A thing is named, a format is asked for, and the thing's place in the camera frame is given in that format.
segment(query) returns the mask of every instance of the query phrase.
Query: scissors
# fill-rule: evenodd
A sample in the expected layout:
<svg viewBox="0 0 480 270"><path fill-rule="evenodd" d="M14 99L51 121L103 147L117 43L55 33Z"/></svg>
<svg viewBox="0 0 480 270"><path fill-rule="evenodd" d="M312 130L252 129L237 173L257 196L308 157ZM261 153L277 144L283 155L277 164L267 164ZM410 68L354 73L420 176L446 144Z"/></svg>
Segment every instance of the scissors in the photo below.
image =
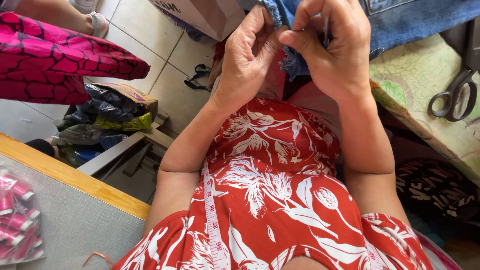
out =
<svg viewBox="0 0 480 270"><path fill-rule="evenodd" d="M466 39L468 49L463 55L462 70L457 74L447 90L433 96L428 104L428 111L430 111L434 116L445 117L450 122L458 122L469 116L475 108L475 103L477 102L477 85L472 80L472 76L475 75L476 72L480 71L480 17L470 21L467 29L468 31ZM455 108L460 100L460 96L465 85L470 87L467 108L462 116L456 118L454 116ZM445 105L441 110L434 111L432 106L440 97L446 98Z"/></svg>

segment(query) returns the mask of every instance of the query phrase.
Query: blue jeans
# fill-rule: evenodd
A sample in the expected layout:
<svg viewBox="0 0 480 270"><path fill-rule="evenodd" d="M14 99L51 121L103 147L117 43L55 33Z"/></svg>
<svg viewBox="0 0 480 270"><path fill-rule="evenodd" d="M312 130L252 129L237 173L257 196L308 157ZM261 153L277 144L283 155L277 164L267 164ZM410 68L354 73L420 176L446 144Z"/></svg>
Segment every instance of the blue jeans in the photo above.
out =
<svg viewBox="0 0 480 270"><path fill-rule="evenodd" d="M260 0L276 27L292 27L301 0ZM480 16L480 0L360 0L372 26L370 60L397 46L440 33ZM282 70L290 75L310 75L303 57L284 47Z"/></svg>

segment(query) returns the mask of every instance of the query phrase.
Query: forearm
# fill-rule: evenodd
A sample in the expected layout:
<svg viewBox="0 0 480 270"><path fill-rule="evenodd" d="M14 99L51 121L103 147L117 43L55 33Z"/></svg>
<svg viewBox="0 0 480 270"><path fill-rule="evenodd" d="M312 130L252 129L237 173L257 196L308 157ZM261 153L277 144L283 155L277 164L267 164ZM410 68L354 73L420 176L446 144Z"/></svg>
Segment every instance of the forearm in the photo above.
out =
<svg viewBox="0 0 480 270"><path fill-rule="evenodd" d="M378 117L373 96L339 103L338 106L346 165L361 173L393 173L395 161L392 147Z"/></svg>
<svg viewBox="0 0 480 270"><path fill-rule="evenodd" d="M212 140L228 117L211 100L168 148L160 170L164 172L198 172Z"/></svg>

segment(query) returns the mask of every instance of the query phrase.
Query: cardboard box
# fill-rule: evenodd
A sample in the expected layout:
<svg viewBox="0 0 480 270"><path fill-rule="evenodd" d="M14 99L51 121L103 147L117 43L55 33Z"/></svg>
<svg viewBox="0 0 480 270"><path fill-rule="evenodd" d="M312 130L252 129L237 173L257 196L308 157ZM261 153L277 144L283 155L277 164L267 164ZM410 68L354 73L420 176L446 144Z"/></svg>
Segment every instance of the cardboard box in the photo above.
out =
<svg viewBox="0 0 480 270"><path fill-rule="evenodd" d="M144 113L150 113L152 116L152 123L155 120L156 115L158 114L158 100L155 98L143 93L142 91L131 87L128 84L124 83L104 83L104 84L92 84L96 86L103 86L108 87L119 94L127 97L128 99L132 100L137 104L141 104L142 108L144 109ZM77 111L75 106L70 106L67 111L67 114L72 114Z"/></svg>

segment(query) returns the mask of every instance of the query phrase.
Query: pink patterned fabric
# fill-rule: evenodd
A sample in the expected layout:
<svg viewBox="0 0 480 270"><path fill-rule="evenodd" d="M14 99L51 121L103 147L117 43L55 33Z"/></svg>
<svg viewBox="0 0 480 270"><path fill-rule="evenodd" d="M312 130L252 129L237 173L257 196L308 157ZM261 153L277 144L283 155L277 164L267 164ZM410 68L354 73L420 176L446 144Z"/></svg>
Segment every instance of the pink patterned fabric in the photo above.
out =
<svg viewBox="0 0 480 270"><path fill-rule="evenodd" d="M109 41L0 14L0 98L78 105L83 76L143 79L150 66Z"/></svg>

